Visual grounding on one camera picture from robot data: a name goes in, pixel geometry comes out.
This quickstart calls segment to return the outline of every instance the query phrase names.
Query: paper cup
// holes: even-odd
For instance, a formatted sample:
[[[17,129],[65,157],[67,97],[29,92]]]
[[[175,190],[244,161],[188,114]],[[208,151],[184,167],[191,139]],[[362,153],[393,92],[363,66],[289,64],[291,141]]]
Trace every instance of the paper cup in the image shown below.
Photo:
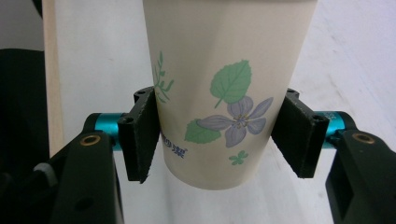
[[[229,189],[252,177],[314,0],[145,0],[164,159],[181,181]]]

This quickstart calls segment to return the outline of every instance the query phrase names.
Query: green leaf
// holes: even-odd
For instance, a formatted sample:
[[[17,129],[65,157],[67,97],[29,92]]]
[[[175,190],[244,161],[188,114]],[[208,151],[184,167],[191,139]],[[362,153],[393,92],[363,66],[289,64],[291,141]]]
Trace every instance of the green leaf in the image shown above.
[[[245,150],[242,150],[238,153],[238,157],[241,159],[244,159],[248,156],[248,154],[245,152]]]
[[[210,92],[221,101],[233,104],[241,100],[251,82],[251,68],[247,60],[225,65],[213,77]]]
[[[212,142],[221,137],[220,131],[212,131],[203,128],[197,124],[197,120],[198,119],[195,119],[187,125],[187,131],[184,140],[188,142],[204,144]]]
[[[172,80],[169,82],[168,87],[166,87],[166,89],[165,89],[164,91],[169,91],[169,90],[171,89],[173,83],[174,83],[174,80],[172,79]]]

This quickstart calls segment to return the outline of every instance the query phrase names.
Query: floral print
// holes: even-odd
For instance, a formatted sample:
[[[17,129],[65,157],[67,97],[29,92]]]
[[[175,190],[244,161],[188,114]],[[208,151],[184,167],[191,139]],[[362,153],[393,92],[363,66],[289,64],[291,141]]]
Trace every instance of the floral print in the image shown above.
[[[273,97],[259,103],[253,109],[253,100],[245,96],[234,104],[228,104],[227,111],[232,116],[230,119],[222,115],[214,115],[205,119],[197,120],[197,124],[202,128],[212,131],[225,132],[226,147],[234,147],[244,140],[247,132],[252,134],[260,133],[265,126],[266,118],[262,118],[273,102]]]

